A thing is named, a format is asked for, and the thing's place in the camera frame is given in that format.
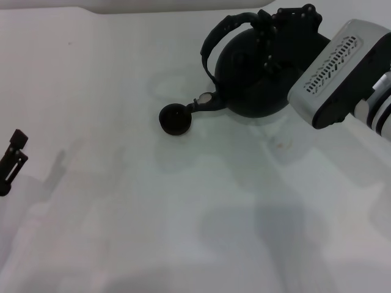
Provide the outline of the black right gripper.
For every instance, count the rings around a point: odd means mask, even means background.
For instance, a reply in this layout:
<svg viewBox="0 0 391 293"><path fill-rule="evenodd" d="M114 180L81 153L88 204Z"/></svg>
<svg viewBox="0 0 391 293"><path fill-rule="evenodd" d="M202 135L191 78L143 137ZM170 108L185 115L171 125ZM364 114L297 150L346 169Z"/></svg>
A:
<svg viewBox="0 0 391 293"><path fill-rule="evenodd" d="M257 46L266 74L285 67L305 71L330 42L318 32L323 17L313 4L279 8L273 15L261 9L257 16Z"/></svg>

